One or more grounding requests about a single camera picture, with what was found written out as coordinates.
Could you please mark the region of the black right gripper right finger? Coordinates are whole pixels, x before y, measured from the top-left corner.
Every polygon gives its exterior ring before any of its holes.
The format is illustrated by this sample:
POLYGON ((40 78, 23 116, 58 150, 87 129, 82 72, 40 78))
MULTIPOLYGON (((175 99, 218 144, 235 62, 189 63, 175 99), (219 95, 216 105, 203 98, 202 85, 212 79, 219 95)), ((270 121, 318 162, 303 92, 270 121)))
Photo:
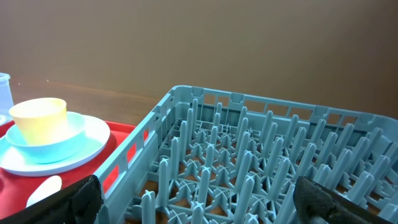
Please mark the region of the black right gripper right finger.
POLYGON ((317 218, 329 224, 389 223, 304 176, 296 181, 293 200, 301 224, 314 223, 317 218))

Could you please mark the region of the white plastic spoon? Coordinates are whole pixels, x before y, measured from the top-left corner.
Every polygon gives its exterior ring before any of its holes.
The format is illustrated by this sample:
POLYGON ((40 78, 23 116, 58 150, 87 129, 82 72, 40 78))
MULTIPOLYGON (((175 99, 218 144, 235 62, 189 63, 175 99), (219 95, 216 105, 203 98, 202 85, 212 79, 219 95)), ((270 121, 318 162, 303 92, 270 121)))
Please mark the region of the white plastic spoon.
POLYGON ((62 188, 62 178, 59 175, 53 175, 42 182, 30 195, 27 200, 26 208, 57 193, 62 188))

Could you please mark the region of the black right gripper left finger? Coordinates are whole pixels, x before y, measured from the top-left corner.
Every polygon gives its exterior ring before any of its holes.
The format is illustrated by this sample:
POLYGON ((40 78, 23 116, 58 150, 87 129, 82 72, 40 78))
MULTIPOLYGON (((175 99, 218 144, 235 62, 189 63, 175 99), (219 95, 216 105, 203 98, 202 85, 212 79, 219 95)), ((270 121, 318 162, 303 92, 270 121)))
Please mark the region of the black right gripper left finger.
POLYGON ((1 224, 94 224, 101 209, 101 183, 89 175, 1 220, 1 224))

